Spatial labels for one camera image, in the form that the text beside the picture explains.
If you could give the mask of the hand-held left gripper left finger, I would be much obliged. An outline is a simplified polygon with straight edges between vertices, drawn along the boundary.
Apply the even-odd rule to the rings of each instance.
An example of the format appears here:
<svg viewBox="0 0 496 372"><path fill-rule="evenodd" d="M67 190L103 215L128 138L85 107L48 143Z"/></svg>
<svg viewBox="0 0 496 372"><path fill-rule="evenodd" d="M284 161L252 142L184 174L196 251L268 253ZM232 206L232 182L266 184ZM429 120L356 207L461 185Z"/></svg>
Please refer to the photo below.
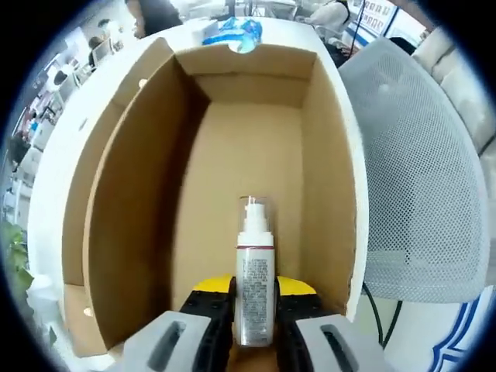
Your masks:
<svg viewBox="0 0 496 372"><path fill-rule="evenodd" d="M124 342L123 370L224 371L235 293L230 275L197 284L179 311L166 311Z"/></svg>

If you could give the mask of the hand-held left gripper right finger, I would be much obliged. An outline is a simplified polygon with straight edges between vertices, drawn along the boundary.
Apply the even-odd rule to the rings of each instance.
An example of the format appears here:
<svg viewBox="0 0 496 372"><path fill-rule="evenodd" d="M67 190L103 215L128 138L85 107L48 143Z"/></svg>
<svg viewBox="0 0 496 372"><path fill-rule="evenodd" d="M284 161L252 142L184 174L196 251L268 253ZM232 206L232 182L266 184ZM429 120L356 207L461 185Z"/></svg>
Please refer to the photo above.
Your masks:
<svg viewBox="0 0 496 372"><path fill-rule="evenodd" d="M314 288L277 278L275 347L280 371L392 371L379 342L325 310Z"/></svg>

